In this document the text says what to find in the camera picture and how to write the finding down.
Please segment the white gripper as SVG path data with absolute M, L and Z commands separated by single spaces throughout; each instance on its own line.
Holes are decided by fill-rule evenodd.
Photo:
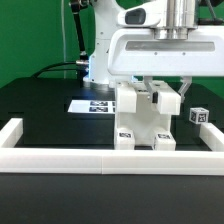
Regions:
M 200 25 L 199 2 L 152 0 L 119 12 L 109 72 L 145 76 L 152 103 L 158 102 L 158 92 L 150 76 L 183 76 L 178 90 L 182 100 L 192 76 L 224 76 L 224 26 Z

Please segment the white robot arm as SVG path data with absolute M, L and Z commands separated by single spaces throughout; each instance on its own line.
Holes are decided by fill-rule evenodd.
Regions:
M 194 76 L 224 77 L 224 20 L 201 19 L 201 6 L 224 0 L 146 0 L 124 9 L 116 0 L 70 0 L 89 69 L 84 82 L 109 87 L 141 76 L 150 100 L 159 101 L 155 76 L 179 76 L 183 95 Z

